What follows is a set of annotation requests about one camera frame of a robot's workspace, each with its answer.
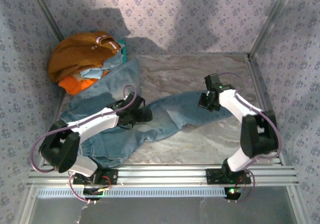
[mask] blue jeans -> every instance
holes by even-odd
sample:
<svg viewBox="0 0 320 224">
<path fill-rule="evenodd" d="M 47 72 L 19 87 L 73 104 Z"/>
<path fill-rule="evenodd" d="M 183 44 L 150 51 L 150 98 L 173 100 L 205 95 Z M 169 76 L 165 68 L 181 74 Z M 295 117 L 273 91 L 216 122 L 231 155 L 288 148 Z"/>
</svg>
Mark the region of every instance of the blue jeans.
<svg viewBox="0 0 320 224">
<path fill-rule="evenodd" d="M 134 85 L 140 93 L 138 60 L 116 66 L 105 77 L 77 94 L 60 119 L 72 122 L 99 112 L 108 104 L 123 99 L 123 88 Z M 136 124 L 132 129 L 107 129 L 84 141 L 79 154 L 88 156 L 104 168 L 112 168 L 129 158 L 145 141 L 157 142 L 171 137 L 186 124 L 201 126 L 230 117 L 225 108 L 209 112 L 198 107 L 202 92 L 191 91 L 160 98 L 147 105 L 153 120 Z"/>
</svg>

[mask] light blue cloth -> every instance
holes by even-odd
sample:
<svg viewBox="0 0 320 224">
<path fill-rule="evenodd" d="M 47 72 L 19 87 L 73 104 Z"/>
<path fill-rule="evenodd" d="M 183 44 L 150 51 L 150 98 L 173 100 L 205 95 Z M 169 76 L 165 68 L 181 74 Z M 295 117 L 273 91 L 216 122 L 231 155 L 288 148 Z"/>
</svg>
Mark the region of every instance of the light blue cloth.
<svg viewBox="0 0 320 224">
<path fill-rule="evenodd" d="M 95 114 L 108 104 L 123 99 L 126 85 L 136 86 L 140 95 L 137 59 L 115 66 L 108 75 L 77 94 L 60 118 L 73 122 Z M 173 136 L 186 124 L 200 126 L 232 115 L 223 107 L 214 112 L 198 107 L 202 92 L 206 91 L 183 92 L 148 104 L 152 121 L 136 124 L 130 130 L 115 127 L 102 131 L 83 142 L 79 154 L 92 158 L 104 168 L 112 168 L 127 160 L 145 141 L 157 142 Z"/>
<path fill-rule="evenodd" d="M 105 70 L 109 70 L 117 65 L 120 65 L 124 62 L 124 55 L 122 54 L 122 49 L 125 45 L 118 43 L 121 46 L 121 50 L 115 54 L 113 57 L 110 57 L 103 62 L 103 66 L 99 68 L 89 68 L 80 72 L 82 78 L 102 78 Z"/>
</svg>

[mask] patterned wallpaper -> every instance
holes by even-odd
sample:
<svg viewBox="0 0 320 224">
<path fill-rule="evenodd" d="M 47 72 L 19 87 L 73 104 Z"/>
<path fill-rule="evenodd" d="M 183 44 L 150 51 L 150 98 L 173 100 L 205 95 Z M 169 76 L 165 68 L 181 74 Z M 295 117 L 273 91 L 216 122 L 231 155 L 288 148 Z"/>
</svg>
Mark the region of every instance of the patterned wallpaper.
<svg viewBox="0 0 320 224">
<path fill-rule="evenodd" d="M 128 54 L 250 51 L 275 0 L 45 0 L 65 36 L 103 30 Z"/>
<path fill-rule="evenodd" d="M 311 218 L 320 223 L 320 0 L 289 0 L 257 62 Z"/>
<path fill-rule="evenodd" d="M 25 190 L 29 153 L 59 104 L 47 77 L 57 44 L 32 0 L 0 0 L 0 223 L 11 224 Z"/>
</svg>

